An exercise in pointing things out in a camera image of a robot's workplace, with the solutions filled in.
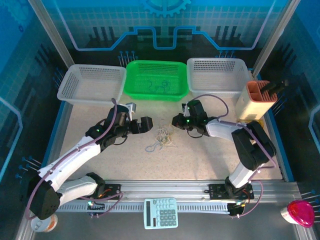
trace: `calculator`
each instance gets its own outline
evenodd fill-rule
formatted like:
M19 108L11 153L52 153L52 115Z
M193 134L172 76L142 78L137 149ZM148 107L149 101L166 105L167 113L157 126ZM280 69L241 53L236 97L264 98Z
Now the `calculator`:
M178 207L175 198L146 198L143 221L145 229L172 229L178 227Z

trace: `speckled white surface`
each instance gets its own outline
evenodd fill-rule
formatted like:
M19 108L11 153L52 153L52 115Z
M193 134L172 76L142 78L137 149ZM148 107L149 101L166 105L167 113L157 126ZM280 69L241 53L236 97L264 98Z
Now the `speckled white surface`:
M71 179L95 172L104 179L112 180L224 180L239 163L233 142L205 137L193 139L187 132L176 128L172 136L178 148L163 147L155 152L145 151L146 146L155 143L158 126L169 124L172 118L182 113L181 103L191 100L186 96L181 102L134 100L122 95L121 104L136 103L133 119L149 116L153 129L144 134L129 135L125 144L112 145L78 169ZM226 112L224 105L213 97L202 97L204 110L208 116L219 116ZM223 119L236 121L235 101L225 99L230 113ZM98 121L106 118L110 107L74 105L63 141L61 154L72 148L85 132ZM278 168L262 170L256 179L282 179Z

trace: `pen holder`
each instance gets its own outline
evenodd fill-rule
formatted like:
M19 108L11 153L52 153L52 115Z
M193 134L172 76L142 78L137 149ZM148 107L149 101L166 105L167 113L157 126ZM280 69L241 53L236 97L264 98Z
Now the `pen holder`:
M269 96L268 91L261 89L269 81L248 81L235 105L235 114L239 120L259 120L276 103L277 94Z

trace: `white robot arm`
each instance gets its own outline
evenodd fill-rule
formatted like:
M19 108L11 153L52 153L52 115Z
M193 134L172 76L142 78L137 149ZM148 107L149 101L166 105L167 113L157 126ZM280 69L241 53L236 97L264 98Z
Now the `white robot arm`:
M268 155L273 157L276 154L275 146L256 121L241 125L221 121L216 117L208 117L199 100L182 104L182 110L183 113L179 113L173 118L173 126L187 131L196 129L204 136L218 137L234 142L240 163L234 172L225 179L225 188L231 198L241 194L253 175L269 161L269 157L246 129L252 131Z
M36 185L48 172L51 174L39 185L30 205L30 210L40 220L47 219L59 206L71 200L83 196L97 199L105 187L105 181L97 174L91 172L77 180L67 182L66 180L87 161L113 145L117 138L124 138L125 141L128 134L141 134L151 130L153 123L150 117L142 117L141 123L138 123L137 119L131 119L132 112L135 110L134 103L118 104L116 113L115 108L112 108L107 118L90 127L85 136L59 159L38 171L29 170L26 172L21 181L21 199L25 205L27 205ZM114 114L116 115L115 121L110 127ZM59 161L62 162L52 170Z

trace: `table surface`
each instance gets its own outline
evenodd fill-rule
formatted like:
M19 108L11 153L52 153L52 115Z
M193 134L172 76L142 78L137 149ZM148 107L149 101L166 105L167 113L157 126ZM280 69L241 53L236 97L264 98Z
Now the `table surface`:
M246 206L248 211L253 204ZM91 219L85 213L58 212L58 224L48 233L36 233L35 240L297 240L294 224L280 211L286 203L259 204L249 215L178 213L177 228L145 230L142 213L109 213Z
M180 102L135 100L123 94L119 103L136 103L133 119L144 116L152 118L153 128L148 133L129 135L125 144L112 145L79 168L70 179L83 177L94 172L105 180L224 180L238 165L239 157L233 142L206 137L194 139L187 131L174 129L172 141L176 148L156 148L146 152L147 146L156 142L155 136L160 125L167 125L178 113L182 113L181 103L190 101L189 94ZM201 99L208 116L220 116L226 112L225 106L213 97ZM222 118L235 122L236 101L224 99L229 106L229 115ZM110 107L74 105L68 122L60 155L70 150L85 135L85 132L107 117ZM193 130L191 135L198 135ZM254 179L282 179L279 168L263 169Z

